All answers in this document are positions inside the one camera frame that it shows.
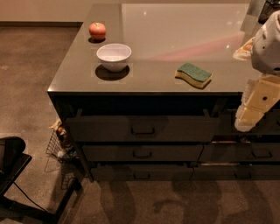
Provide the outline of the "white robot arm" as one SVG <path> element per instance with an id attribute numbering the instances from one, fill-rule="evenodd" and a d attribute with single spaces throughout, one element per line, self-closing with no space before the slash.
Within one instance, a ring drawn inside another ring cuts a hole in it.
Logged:
<path id="1" fill-rule="evenodd" d="M 256 35 L 235 51 L 236 60 L 251 59 L 262 75 L 248 80 L 236 111 L 234 126 L 241 132 L 252 130 L 280 100 L 280 11 L 273 12 Z"/>

